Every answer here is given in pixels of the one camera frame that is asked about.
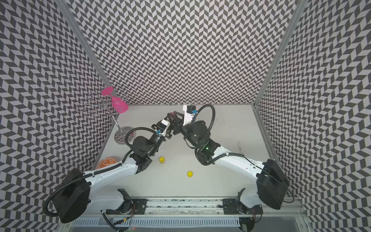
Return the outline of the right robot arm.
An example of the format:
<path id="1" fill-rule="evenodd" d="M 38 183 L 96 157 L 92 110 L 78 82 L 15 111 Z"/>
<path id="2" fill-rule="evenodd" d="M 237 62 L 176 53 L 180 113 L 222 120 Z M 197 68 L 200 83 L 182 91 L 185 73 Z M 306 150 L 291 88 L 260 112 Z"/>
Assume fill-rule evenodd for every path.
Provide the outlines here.
<path id="1" fill-rule="evenodd" d="M 258 205 L 281 209 L 290 191 L 287 176 L 275 160 L 249 159 L 213 141 L 210 137 L 216 118 L 213 105 L 206 104 L 200 109 L 184 105 L 182 113 L 174 111 L 168 113 L 167 118 L 174 134 L 182 134 L 183 139 L 191 144 L 200 164 L 223 166 L 254 181 L 254 187 L 243 188 L 238 193 L 236 204 L 242 213 Z"/>

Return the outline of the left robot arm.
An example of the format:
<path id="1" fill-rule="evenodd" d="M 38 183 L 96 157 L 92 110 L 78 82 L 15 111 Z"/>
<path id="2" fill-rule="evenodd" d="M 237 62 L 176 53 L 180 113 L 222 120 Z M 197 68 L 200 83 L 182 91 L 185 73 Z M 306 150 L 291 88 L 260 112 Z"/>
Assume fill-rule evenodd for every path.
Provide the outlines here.
<path id="1" fill-rule="evenodd" d="M 182 122 L 174 114 L 169 114 L 152 128 L 138 127 L 130 130 L 124 138 L 129 152 L 122 161 L 87 172 L 77 169 L 70 171 L 66 179 L 44 201 L 43 213 L 67 223 L 89 210 L 118 209 L 126 199 L 124 194 L 98 197 L 96 192 L 121 178 L 145 170 L 160 145 L 172 137 L 172 131 L 179 133 L 182 126 Z"/>

